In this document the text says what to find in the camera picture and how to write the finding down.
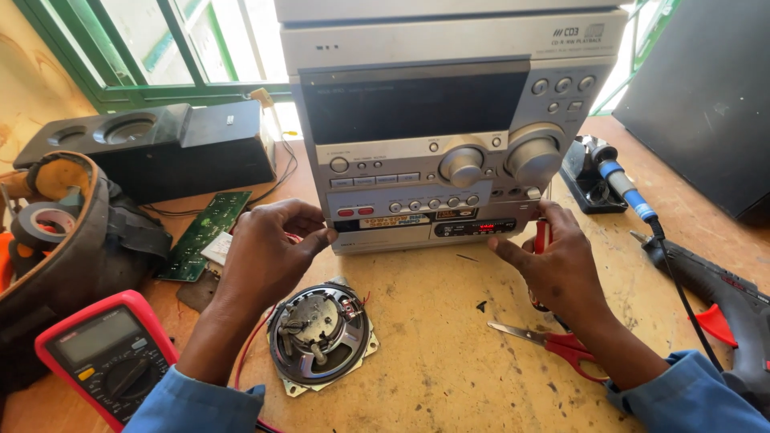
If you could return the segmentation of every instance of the digital multimeter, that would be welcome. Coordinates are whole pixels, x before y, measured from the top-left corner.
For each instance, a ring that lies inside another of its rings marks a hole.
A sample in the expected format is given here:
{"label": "digital multimeter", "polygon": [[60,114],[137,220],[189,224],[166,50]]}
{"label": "digital multimeter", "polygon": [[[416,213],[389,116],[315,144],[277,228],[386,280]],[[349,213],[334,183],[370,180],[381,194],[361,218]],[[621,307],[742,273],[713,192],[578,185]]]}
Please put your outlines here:
{"label": "digital multimeter", "polygon": [[179,352],[141,294],[126,290],[50,327],[35,339],[45,365],[121,431]]}

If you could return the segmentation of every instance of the cd3 logo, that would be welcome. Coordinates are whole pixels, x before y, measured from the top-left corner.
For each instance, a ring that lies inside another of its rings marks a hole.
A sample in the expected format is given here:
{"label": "cd3 logo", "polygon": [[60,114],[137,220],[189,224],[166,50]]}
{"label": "cd3 logo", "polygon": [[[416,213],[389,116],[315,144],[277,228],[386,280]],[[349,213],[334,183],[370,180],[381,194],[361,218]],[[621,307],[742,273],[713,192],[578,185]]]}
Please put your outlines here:
{"label": "cd3 logo", "polygon": [[554,30],[554,37],[557,38],[559,36],[577,36],[580,34],[580,28],[579,27],[567,27],[564,29],[556,29]]}

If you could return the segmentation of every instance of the yellow wall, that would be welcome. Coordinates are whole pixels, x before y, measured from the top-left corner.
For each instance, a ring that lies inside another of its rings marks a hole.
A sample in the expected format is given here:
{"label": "yellow wall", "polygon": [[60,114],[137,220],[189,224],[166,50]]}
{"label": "yellow wall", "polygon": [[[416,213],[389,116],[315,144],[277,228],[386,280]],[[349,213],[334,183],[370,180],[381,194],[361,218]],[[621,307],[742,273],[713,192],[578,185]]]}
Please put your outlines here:
{"label": "yellow wall", "polygon": [[0,0],[0,173],[40,127],[97,114],[12,0]]}

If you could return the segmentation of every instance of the bag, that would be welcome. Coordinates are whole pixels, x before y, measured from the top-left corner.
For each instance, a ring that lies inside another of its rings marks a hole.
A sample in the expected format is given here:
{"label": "bag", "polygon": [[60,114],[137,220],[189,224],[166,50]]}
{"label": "bag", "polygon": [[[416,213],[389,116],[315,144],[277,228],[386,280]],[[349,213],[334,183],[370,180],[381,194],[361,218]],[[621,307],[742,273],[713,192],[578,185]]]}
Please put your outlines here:
{"label": "bag", "polygon": [[[135,289],[165,259],[171,235],[139,209],[85,155],[54,152],[29,171],[0,176],[11,199],[57,201],[79,186],[84,203],[74,229],[40,263],[0,293],[0,395],[21,390],[48,369],[35,338],[112,294]],[[0,200],[0,223],[5,202]]]}

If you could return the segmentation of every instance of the circuit board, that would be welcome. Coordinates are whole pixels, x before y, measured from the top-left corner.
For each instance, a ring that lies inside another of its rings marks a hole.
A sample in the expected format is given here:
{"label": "circuit board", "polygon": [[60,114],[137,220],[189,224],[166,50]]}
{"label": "circuit board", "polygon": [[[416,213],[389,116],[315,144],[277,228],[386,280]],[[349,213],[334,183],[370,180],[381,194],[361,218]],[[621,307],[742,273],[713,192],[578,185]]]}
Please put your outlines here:
{"label": "circuit board", "polygon": [[229,232],[251,197],[251,191],[218,193],[196,216],[156,272],[160,280],[196,281],[208,261],[200,254],[222,232]]}

